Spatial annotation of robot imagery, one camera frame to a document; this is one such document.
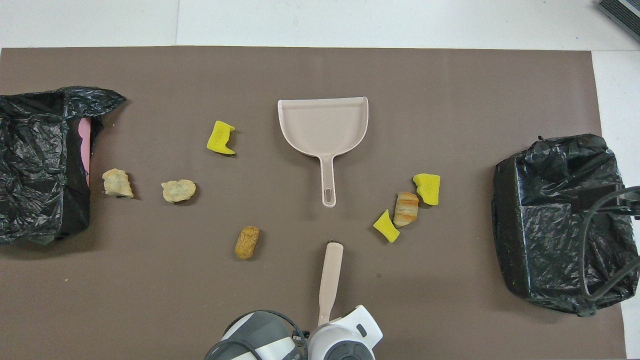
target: black plastic bag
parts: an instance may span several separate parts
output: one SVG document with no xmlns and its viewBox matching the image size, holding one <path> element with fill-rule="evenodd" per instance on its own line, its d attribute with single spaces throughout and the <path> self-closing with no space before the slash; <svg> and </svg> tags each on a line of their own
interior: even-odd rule
<svg viewBox="0 0 640 360">
<path fill-rule="evenodd" d="M 47 244 L 89 225 L 87 171 L 78 124 L 91 118 L 91 139 L 101 115 L 125 97 L 73 86 L 50 92 L 0 96 L 0 244 Z"/>
<path fill-rule="evenodd" d="M 579 316 L 632 297 L 637 269 L 599 299 L 591 300 L 580 288 L 579 227 L 585 209 L 621 187 L 615 155 L 603 138 L 591 134 L 540 139 L 496 165 L 493 235 L 509 290 L 538 306 Z M 596 290 L 638 254 L 628 216 L 603 212 L 588 222 L 585 282 Z"/>
</svg>

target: dustpan handle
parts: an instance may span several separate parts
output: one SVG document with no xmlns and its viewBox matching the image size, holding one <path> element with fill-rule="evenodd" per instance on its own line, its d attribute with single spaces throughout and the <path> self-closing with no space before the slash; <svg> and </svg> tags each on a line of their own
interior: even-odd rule
<svg viewBox="0 0 640 360">
<path fill-rule="evenodd" d="M 333 156 L 320 158 L 322 176 L 322 203 L 327 208 L 335 206 L 335 182 L 333 180 Z"/>
<path fill-rule="evenodd" d="M 607 291 L 609 291 L 613 286 L 615 286 L 618 281 L 622 280 L 624 276 L 627 276 L 633 269 L 637 266 L 640 266 L 640 258 L 636 258 L 633 261 L 627 263 L 622 269 L 618 270 L 615 274 L 613 274 L 607 282 L 605 282 L 599 289 L 597 289 L 593 294 L 589 292 L 589 288 L 587 287 L 587 280 L 584 274 L 585 271 L 585 252 L 587 247 L 587 230 L 589 228 L 589 224 L 591 223 L 591 218 L 595 213 L 608 201 L 615 199 L 620 195 L 624 195 L 626 193 L 632 192 L 640 192 L 640 186 L 632 186 L 630 188 L 625 188 L 622 190 L 618 190 L 617 192 L 608 193 L 601 197 L 598 201 L 596 201 L 588 210 L 580 224 L 580 231 L 578 232 L 578 240 L 580 241 L 580 288 L 582 290 L 582 295 L 585 299 L 590 301 L 595 301 L 605 295 Z"/>
</svg>

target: brown table surface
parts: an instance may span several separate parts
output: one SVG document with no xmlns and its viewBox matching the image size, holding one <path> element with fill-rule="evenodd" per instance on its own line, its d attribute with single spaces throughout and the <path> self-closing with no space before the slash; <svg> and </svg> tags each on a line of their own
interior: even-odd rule
<svg viewBox="0 0 640 360">
<path fill-rule="evenodd" d="M 625 357 L 619 306 L 592 318 L 506 289 L 493 248 L 493 166 L 538 135 L 600 134 L 587 52 L 144 47 L 3 49 L 0 94 L 86 85 L 129 98 L 97 139 L 92 221 L 48 247 L 0 249 L 0 358 L 201 359 L 224 328 L 273 309 L 312 329 L 325 244 L 344 244 L 333 315 L 358 304 L 384 332 L 378 359 Z M 335 161 L 290 147 L 279 99 L 367 96 L 369 130 Z M 226 157 L 205 148 L 236 126 Z M 130 174 L 136 199 L 104 195 Z M 442 176 L 440 205 L 387 243 L 372 227 L 412 176 Z M 191 179 L 195 197 L 163 200 Z M 233 249 L 262 229 L 249 261 Z"/>
</svg>

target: white surface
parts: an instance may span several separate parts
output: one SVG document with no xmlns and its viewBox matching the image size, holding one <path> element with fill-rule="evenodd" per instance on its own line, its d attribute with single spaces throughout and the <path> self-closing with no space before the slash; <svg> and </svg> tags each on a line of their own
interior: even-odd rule
<svg viewBox="0 0 640 360">
<path fill-rule="evenodd" d="M 592 0 L 180 0 L 178 45 L 640 50 Z"/>
<path fill-rule="evenodd" d="M 178 44 L 610 50 L 593 53 L 602 133 L 625 182 L 640 184 L 634 160 L 640 154 L 640 43 L 594 3 L 0 0 L 0 48 Z M 627 356 L 640 358 L 640 296 L 623 302 L 622 311 Z"/>
<path fill-rule="evenodd" d="M 595 51 L 592 56 L 602 136 L 616 153 L 625 184 L 640 185 L 640 52 Z M 640 245 L 638 221 L 634 221 L 634 235 Z M 621 306 L 627 357 L 640 358 L 640 296 Z"/>
</svg>

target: brush handle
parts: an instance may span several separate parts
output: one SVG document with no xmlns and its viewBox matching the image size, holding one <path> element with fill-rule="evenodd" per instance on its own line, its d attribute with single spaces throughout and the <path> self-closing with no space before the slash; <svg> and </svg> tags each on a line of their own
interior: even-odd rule
<svg viewBox="0 0 640 360">
<path fill-rule="evenodd" d="M 338 280 L 340 279 L 340 267 L 342 266 L 342 251 L 344 247 L 340 243 L 328 243 L 324 253 L 324 265 L 322 267 L 322 279 L 320 280 L 320 316 L 318 326 L 328 323 L 331 317 L 331 308 L 338 292 Z"/>
<path fill-rule="evenodd" d="M 323 156 L 320 159 L 320 175 L 322 176 L 322 203 L 327 208 L 335 206 L 335 181 L 333 180 L 333 157 Z"/>
</svg>

